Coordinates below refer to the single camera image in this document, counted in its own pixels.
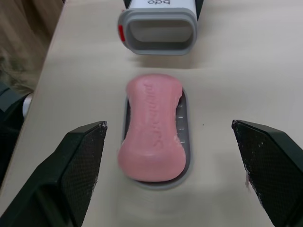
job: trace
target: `black object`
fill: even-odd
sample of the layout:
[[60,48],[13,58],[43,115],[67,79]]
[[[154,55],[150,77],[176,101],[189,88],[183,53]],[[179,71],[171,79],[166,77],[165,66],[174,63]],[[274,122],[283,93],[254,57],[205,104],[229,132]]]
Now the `black object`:
[[24,122],[22,106],[25,98],[13,103],[0,117],[0,187]]
[[303,226],[303,150],[283,131],[232,122],[244,167],[275,227]]
[[69,132],[0,218],[1,227],[80,227],[97,182],[106,122]]
[[[128,9],[129,4],[131,4],[132,0],[124,0],[125,7]],[[197,12],[197,19],[199,19],[202,5],[204,0],[196,0],[196,12]]]

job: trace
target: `table surface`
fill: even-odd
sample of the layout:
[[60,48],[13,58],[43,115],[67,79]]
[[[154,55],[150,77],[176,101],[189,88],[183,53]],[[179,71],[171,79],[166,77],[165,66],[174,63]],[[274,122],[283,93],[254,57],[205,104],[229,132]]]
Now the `table surface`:
[[[272,227],[245,170],[232,119],[287,132],[303,147],[303,1],[205,0],[185,56],[138,56],[117,34],[122,0],[69,0],[0,194],[4,212],[64,135],[96,121],[108,131],[84,227]],[[194,167],[179,187],[146,191],[117,166],[125,86],[167,73],[187,92]]]

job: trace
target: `soap bar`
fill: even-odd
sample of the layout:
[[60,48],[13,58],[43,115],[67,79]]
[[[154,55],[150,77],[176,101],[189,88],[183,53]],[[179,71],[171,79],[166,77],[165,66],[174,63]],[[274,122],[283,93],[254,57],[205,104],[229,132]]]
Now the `soap bar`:
[[148,74],[131,80],[126,92],[131,120],[118,154],[119,166],[137,181],[176,178],[186,163],[175,121],[181,83],[169,75]]

